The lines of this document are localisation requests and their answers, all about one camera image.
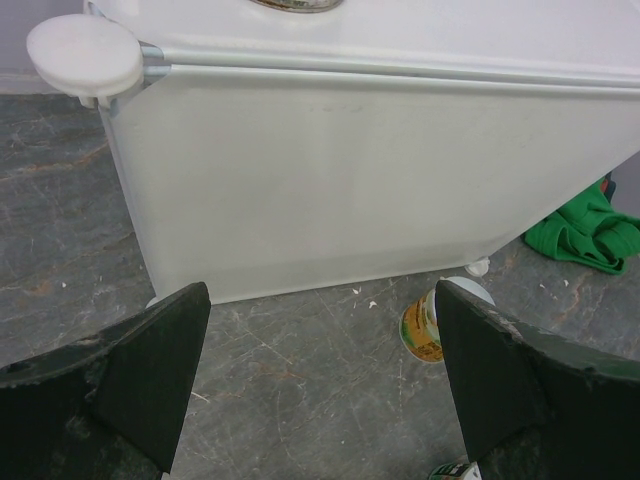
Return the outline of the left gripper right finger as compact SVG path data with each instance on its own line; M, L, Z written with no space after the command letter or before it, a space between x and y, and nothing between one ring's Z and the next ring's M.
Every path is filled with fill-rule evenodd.
M639 364L436 285L466 454L484 479L636 479Z

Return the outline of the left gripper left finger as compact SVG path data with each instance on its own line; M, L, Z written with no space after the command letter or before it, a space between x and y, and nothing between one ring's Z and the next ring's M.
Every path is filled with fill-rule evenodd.
M96 334L1 369L4 479L170 473L210 299L190 284Z

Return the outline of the clear-lid can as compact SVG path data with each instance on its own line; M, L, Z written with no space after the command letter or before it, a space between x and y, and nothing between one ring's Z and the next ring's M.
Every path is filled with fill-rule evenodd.
M436 467L428 480L481 480L478 465L472 463L447 463Z

